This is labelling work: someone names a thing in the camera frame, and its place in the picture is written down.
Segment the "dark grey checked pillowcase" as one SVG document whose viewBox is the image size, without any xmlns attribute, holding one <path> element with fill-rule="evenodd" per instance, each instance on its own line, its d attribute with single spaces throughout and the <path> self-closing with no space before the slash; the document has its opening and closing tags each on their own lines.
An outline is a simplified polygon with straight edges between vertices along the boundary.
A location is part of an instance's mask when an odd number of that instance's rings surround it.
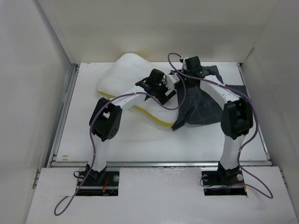
<svg viewBox="0 0 299 224">
<path fill-rule="evenodd" d="M 199 81 L 196 81 L 195 85 L 187 83 L 185 86 L 186 91 L 182 82 L 176 86 L 180 107 L 172 130 L 176 131 L 185 124 L 204 126 L 221 122 L 221 107 L 209 94 L 199 88 Z"/>
</svg>

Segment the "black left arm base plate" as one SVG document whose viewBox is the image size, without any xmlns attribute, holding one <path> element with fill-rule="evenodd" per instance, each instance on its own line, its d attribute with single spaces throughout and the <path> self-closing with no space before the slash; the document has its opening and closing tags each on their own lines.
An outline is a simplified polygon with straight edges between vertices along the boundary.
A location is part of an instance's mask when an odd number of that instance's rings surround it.
<svg viewBox="0 0 299 224">
<path fill-rule="evenodd" d="M 119 181 L 119 170 L 92 170 L 76 196 L 118 196 Z"/>
</svg>

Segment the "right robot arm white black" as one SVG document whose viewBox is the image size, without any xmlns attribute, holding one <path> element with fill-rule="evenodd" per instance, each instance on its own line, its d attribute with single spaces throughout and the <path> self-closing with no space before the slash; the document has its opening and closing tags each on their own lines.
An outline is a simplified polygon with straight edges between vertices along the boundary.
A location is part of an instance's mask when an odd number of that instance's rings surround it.
<svg viewBox="0 0 299 224">
<path fill-rule="evenodd" d="M 207 173 L 214 185 L 232 182 L 241 175 L 239 154 L 245 136 L 252 128 L 253 111 L 248 97 L 217 78 L 212 71 L 205 72 L 198 56 L 181 58 L 181 72 L 189 81 L 199 81 L 199 88 L 207 93 L 222 109 L 221 129 L 225 135 L 224 149 L 218 169 Z"/>
</svg>

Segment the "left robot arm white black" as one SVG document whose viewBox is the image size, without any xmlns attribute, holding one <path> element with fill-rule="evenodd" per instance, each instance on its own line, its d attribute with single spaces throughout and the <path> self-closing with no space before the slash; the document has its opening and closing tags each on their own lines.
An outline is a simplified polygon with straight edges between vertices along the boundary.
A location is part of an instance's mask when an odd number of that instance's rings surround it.
<svg viewBox="0 0 299 224">
<path fill-rule="evenodd" d="M 122 114 L 149 98 L 165 105 L 176 95 L 174 87 L 180 82 L 176 74 L 165 74 L 153 69 L 150 75 L 138 81 L 130 90 L 111 99 L 100 98 L 89 121 L 89 136 L 93 147 L 91 164 L 86 165 L 89 181 L 100 185 L 107 168 L 106 150 L 108 140 L 118 133 Z"/>
</svg>

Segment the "white pillow with yellow edge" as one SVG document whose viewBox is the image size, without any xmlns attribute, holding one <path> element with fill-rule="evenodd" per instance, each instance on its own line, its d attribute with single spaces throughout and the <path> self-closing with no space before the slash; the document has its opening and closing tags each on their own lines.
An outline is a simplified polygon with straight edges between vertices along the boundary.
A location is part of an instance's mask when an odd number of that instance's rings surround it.
<svg viewBox="0 0 299 224">
<path fill-rule="evenodd" d="M 151 63 L 137 54 L 126 53 L 100 78 L 98 91 L 105 97 L 119 96 L 131 89 L 138 81 L 148 77 L 153 69 L 165 74 L 171 71 L 168 65 Z M 138 103 L 133 108 L 163 127 L 172 127 L 178 118 L 178 109 L 166 110 L 151 98 Z"/>
</svg>

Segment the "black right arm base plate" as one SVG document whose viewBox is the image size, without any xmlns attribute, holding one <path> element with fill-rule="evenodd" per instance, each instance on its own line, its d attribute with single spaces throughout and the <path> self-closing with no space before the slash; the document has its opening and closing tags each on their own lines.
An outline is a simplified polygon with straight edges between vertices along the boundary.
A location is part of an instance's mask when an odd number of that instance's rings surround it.
<svg viewBox="0 0 299 224">
<path fill-rule="evenodd" d="M 226 177 L 218 170 L 202 170 L 200 184 L 205 196 L 247 196 L 240 170 Z"/>
</svg>

